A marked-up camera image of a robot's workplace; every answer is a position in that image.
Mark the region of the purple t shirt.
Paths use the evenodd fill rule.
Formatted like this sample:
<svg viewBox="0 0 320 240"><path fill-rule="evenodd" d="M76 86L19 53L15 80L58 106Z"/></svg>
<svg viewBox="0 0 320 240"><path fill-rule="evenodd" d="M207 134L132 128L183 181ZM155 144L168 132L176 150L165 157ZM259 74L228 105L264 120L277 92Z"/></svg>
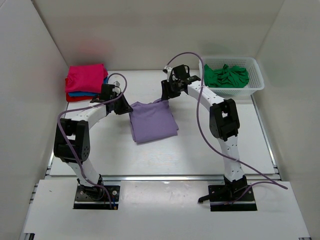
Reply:
<svg viewBox="0 0 320 240"><path fill-rule="evenodd" d="M157 99L151 103L134 102L129 113L131 134L136 144L145 144L173 137L179 127L168 100Z"/></svg>

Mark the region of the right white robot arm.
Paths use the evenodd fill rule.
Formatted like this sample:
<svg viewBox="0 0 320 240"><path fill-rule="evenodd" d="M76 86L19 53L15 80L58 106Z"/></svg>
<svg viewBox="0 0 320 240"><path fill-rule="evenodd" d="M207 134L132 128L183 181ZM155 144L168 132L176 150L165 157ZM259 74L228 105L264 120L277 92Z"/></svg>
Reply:
<svg viewBox="0 0 320 240"><path fill-rule="evenodd" d="M240 121L236 103L233 99L224 99L206 87L201 79L190 75L187 65L166 66L163 72L167 79L161 82L162 100L179 97L182 92L197 100L197 109L204 106L209 112L209 130L221 148L224 162L224 185L219 190L198 199L198 203L211 200L226 202L236 200L248 188L247 178L239 162L238 134Z"/></svg>

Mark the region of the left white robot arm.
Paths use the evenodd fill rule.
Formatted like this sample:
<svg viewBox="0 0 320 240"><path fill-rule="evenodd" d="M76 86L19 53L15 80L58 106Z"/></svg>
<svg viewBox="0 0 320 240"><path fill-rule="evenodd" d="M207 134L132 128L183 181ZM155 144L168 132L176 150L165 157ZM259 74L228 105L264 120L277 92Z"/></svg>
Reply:
<svg viewBox="0 0 320 240"><path fill-rule="evenodd" d="M103 84L88 109L73 118L60 118L57 123L53 153L66 163L77 176L80 191L93 201L100 201L106 193L102 176L89 160L90 129L111 112L117 115L133 111L118 84Z"/></svg>

